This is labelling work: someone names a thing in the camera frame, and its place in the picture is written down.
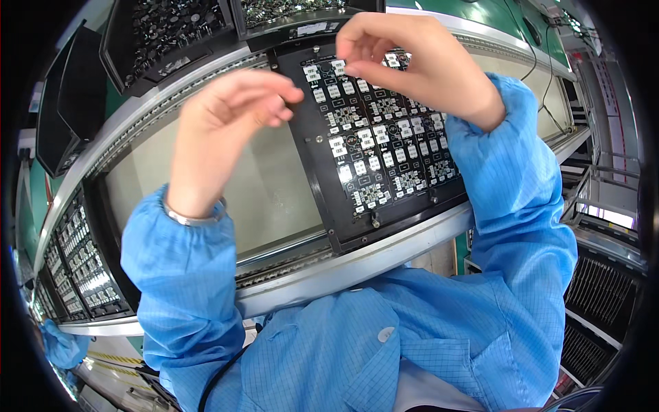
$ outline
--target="white button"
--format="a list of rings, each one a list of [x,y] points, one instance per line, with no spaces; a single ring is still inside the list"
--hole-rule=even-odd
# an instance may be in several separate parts
[[[380,333],[378,334],[378,340],[382,343],[385,343],[393,333],[394,329],[395,328],[393,326],[389,326],[388,328],[384,328],[383,330],[381,330]]]

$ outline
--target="black pcb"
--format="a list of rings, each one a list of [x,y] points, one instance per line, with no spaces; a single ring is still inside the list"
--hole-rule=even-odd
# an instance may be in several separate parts
[[[276,53],[278,71],[304,90],[290,126],[335,252],[466,201],[444,114],[347,76],[333,44]],[[392,51],[382,64],[405,70],[410,58]]]

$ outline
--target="hand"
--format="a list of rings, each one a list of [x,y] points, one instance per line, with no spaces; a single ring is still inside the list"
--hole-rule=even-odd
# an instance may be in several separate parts
[[[243,148],[263,126],[277,127],[304,98],[289,78],[237,71],[213,81],[181,110],[167,205],[188,218],[210,216]]]
[[[394,47],[412,54],[405,72],[381,65]],[[475,124],[486,132],[505,118],[501,96],[467,50],[430,16],[359,13],[336,36],[345,72]]]

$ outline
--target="black plastic bin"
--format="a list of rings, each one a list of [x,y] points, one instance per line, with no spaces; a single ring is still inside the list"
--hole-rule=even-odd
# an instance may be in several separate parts
[[[59,51],[43,84],[36,156],[51,177],[71,167],[105,120],[107,77],[98,59],[101,35],[84,23]]]
[[[164,13],[165,10],[171,10],[171,7],[187,5],[188,3],[177,0],[115,0],[98,53],[108,77],[120,95],[140,97],[183,67],[187,67],[213,54],[223,54],[222,51],[233,47],[237,43],[237,37],[233,29],[233,19],[231,18],[231,12],[226,0],[196,0],[196,2],[199,4],[209,4],[210,6],[218,5],[221,19],[223,20],[221,21],[223,27],[218,30],[212,30],[210,34],[200,32],[202,36],[199,40],[186,38],[186,45],[182,48],[177,45],[168,46],[172,47],[171,50],[164,53],[162,57],[155,57],[157,61],[149,64],[149,67],[135,78],[133,76],[133,66],[135,64],[136,52],[147,44],[146,39],[140,39],[136,34],[136,31],[139,31],[134,26],[135,18],[133,14],[137,13],[136,9],[144,5],[150,5],[151,8],[155,7],[153,12],[150,12],[151,9],[144,10],[149,16],[156,15],[160,13],[159,10],[162,10],[162,14],[154,18],[153,22],[151,21],[151,17],[147,20],[157,25],[160,29],[164,28],[165,26],[163,24],[167,24],[167,21],[175,16],[177,21],[169,24],[170,26],[176,24],[179,19],[190,17],[189,14],[179,16]],[[162,34],[154,41],[160,41],[165,37],[171,36],[169,34]],[[182,38],[179,36],[174,37],[182,43]],[[129,75],[134,77],[132,82],[127,81],[127,76]]]
[[[239,40],[250,40],[252,51],[274,47],[276,45],[298,40],[302,37],[336,33],[353,15],[362,11],[385,11],[384,0],[347,0],[342,9],[320,9],[301,11],[293,15],[282,16],[270,22],[248,27],[245,20],[243,3],[252,1],[231,0],[233,21]]]

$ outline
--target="silver bracelet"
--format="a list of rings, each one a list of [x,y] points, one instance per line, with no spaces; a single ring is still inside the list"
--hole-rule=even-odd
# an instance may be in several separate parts
[[[172,220],[176,221],[177,223],[184,225],[184,226],[206,226],[206,225],[211,225],[213,223],[217,223],[223,216],[224,216],[224,210],[225,210],[225,201],[224,198],[222,198],[219,203],[221,203],[221,207],[215,210],[215,206],[213,207],[213,215],[210,216],[209,218],[186,218],[185,216],[182,216],[176,212],[174,212],[167,202],[165,201],[166,193],[165,196],[163,196],[162,202],[163,202],[163,207],[165,208],[165,213],[167,216],[169,216]]]

